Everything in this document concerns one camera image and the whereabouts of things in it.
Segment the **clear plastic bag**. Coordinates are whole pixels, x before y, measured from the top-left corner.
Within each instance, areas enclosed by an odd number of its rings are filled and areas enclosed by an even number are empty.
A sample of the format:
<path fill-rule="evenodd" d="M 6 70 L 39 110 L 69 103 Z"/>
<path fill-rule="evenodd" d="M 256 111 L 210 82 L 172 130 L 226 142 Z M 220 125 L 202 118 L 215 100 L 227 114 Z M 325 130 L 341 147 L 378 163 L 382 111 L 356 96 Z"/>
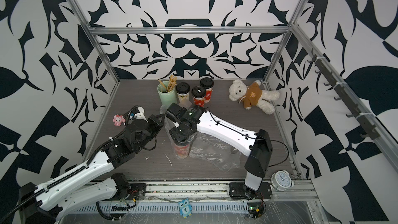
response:
<path fill-rule="evenodd" d="M 189 153 L 191 158 L 212 163 L 223 172 L 240 168 L 241 152 L 208 134 L 198 133 Z"/>
<path fill-rule="evenodd" d="M 191 106 L 192 103 L 189 100 L 182 100 L 177 106 L 170 105 L 169 108 L 167 108 L 165 105 L 162 105 L 160 108 L 160 114 L 165 115 L 167 136 L 174 148 L 174 155 L 178 159 L 185 159 L 188 157 L 191 143 L 196 138 L 192 124 L 183 116 Z"/>

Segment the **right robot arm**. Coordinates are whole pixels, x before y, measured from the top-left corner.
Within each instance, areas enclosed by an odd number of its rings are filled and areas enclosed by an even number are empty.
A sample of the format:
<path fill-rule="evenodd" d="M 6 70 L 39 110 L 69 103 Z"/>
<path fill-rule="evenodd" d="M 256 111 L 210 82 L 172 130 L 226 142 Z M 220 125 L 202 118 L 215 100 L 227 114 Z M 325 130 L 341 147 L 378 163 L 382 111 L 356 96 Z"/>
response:
<path fill-rule="evenodd" d="M 213 136 L 236 148 L 247 157 L 243 189 L 255 193 L 260 189 L 269 167 L 273 146 L 265 130 L 246 130 L 222 120 L 198 105 L 181 107 L 171 104 L 165 116 L 173 122 L 169 134 L 174 142 L 182 144 L 197 133 Z"/>

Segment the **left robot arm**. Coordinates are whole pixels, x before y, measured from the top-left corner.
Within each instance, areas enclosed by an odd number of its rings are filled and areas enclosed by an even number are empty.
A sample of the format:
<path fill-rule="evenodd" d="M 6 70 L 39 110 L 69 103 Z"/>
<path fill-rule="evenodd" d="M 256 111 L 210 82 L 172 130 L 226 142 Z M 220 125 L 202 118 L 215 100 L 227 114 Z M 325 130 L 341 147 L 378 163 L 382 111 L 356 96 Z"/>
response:
<path fill-rule="evenodd" d="M 45 183 L 23 186 L 18 205 L 1 218 L 1 223 L 19 212 L 23 224 L 54 224 L 83 206 L 128 197 L 132 190 L 122 173 L 115 173 L 95 185 L 86 186 L 86 183 L 113 171 L 144 150 L 163 128 L 164 118 L 163 114 L 151 115 L 148 120 L 134 118 L 87 161 Z"/>

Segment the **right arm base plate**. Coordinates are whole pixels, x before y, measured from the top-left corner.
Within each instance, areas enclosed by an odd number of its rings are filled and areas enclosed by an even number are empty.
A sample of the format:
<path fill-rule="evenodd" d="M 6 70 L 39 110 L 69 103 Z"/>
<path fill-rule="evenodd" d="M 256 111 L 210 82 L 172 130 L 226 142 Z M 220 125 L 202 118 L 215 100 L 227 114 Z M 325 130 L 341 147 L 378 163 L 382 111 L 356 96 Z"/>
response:
<path fill-rule="evenodd" d="M 267 182 L 262 182 L 257 191 L 250 189 L 245 183 L 229 183 L 229 196 L 232 200 L 269 200 L 272 197 L 272 190 Z"/>

